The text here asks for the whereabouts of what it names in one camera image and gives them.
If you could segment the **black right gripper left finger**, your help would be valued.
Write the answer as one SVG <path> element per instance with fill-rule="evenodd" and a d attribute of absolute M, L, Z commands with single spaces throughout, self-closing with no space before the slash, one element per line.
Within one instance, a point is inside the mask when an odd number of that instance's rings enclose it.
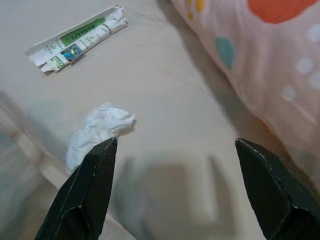
<path fill-rule="evenodd" d="M 59 189 L 37 240 L 97 240 L 110 202 L 118 140 L 90 150 Z"/>

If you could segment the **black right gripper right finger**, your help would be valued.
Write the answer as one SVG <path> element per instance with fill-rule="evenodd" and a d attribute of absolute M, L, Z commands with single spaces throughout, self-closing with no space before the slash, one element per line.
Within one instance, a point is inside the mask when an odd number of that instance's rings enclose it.
<path fill-rule="evenodd" d="M 235 141 L 250 205 L 267 240 L 318 240 L 320 202 L 265 147 Z"/>

